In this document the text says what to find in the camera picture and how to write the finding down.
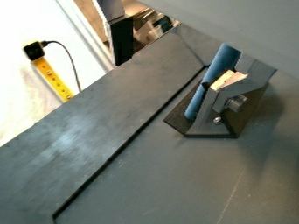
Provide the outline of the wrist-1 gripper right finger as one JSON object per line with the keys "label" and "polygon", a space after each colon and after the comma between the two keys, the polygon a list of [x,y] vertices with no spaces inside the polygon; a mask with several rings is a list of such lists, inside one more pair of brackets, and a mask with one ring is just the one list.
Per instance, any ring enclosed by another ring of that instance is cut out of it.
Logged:
{"label": "wrist-1 gripper right finger", "polygon": [[269,65],[243,54],[235,70],[227,70],[211,84],[200,109],[212,106],[217,113],[224,109],[239,112],[248,101],[244,93],[267,87],[275,72]]}

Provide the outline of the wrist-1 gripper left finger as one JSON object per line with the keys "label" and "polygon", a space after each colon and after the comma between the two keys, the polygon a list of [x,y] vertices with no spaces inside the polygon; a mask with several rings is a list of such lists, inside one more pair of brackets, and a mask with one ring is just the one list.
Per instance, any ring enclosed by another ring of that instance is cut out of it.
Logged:
{"label": "wrist-1 gripper left finger", "polygon": [[125,14],[121,0],[95,0],[104,21],[115,65],[120,66],[133,55],[133,19]]}

